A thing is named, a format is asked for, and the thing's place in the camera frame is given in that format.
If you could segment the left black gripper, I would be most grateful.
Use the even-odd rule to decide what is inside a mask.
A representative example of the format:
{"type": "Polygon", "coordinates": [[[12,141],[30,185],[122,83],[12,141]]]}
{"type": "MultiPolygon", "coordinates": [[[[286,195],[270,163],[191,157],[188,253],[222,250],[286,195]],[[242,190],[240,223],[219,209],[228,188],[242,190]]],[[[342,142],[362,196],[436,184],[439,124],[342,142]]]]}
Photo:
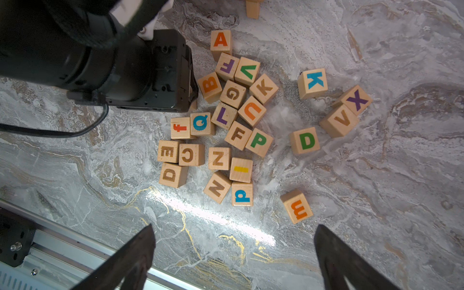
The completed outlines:
{"type": "Polygon", "coordinates": [[[77,105],[188,112],[198,93],[190,47],[178,31],[165,29],[156,30],[151,41],[135,37],[122,45],[100,88],[66,96],[77,105]]]}

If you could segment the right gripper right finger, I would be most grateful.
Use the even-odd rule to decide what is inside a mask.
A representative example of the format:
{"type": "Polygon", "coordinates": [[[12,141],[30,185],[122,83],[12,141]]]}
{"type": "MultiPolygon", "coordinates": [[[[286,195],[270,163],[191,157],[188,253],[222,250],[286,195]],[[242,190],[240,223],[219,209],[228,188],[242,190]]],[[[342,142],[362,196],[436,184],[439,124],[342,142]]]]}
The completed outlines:
{"type": "Polygon", "coordinates": [[[327,290],[348,290],[348,282],[356,290],[398,289],[325,225],[318,225],[314,246],[327,290]]]}

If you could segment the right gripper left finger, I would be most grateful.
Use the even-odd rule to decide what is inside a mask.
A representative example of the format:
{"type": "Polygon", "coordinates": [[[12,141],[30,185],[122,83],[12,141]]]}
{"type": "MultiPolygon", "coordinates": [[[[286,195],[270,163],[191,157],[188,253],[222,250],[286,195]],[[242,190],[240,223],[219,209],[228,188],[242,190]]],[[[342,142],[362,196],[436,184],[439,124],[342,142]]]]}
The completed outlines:
{"type": "Polygon", "coordinates": [[[142,290],[152,267],[156,240],[151,225],[143,228],[75,290],[142,290]]]}

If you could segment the green D letter block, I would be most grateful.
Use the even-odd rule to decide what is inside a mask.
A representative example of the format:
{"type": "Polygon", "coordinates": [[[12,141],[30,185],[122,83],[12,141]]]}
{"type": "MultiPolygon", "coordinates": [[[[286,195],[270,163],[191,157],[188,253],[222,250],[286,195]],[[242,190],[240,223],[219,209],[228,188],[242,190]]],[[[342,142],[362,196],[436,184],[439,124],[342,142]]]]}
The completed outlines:
{"type": "Polygon", "coordinates": [[[294,131],[288,137],[294,155],[302,155],[320,150],[320,143],[315,127],[294,131]]]}

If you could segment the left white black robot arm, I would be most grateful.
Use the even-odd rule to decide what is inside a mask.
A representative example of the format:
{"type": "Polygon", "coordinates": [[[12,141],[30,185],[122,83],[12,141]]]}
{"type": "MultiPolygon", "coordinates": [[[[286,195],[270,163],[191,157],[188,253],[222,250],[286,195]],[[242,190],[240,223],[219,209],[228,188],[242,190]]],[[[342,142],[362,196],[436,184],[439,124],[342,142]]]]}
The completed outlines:
{"type": "Polygon", "coordinates": [[[64,89],[79,105],[187,112],[199,87],[192,51],[149,23],[163,1],[2,1],[1,76],[64,89]],[[147,36],[139,36],[147,28],[147,36]]]}

